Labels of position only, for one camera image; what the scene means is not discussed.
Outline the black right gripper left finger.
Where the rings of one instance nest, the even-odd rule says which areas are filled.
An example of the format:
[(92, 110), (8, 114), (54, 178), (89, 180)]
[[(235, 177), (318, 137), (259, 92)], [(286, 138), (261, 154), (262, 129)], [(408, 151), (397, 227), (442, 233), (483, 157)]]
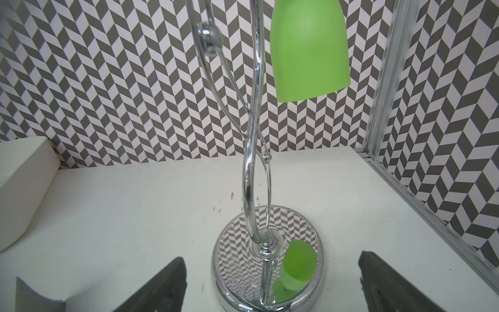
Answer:
[(181, 311), (186, 289), (187, 268), (177, 257), (114, 311)]

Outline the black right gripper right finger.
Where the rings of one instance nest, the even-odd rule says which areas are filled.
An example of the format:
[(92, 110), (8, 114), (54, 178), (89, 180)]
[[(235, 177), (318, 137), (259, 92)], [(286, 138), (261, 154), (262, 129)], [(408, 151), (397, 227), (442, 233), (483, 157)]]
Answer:
[(363, 251), (358, 265), (369, 311), (442, 311), (374, 252)]

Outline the cream plastic storage box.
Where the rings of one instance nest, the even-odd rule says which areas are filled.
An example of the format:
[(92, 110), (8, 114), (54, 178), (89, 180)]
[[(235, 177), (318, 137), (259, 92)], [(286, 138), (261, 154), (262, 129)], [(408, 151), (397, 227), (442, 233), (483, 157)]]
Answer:
[(60, 165), (44, 136), (1, 143), (2, 251), (26, 232)]

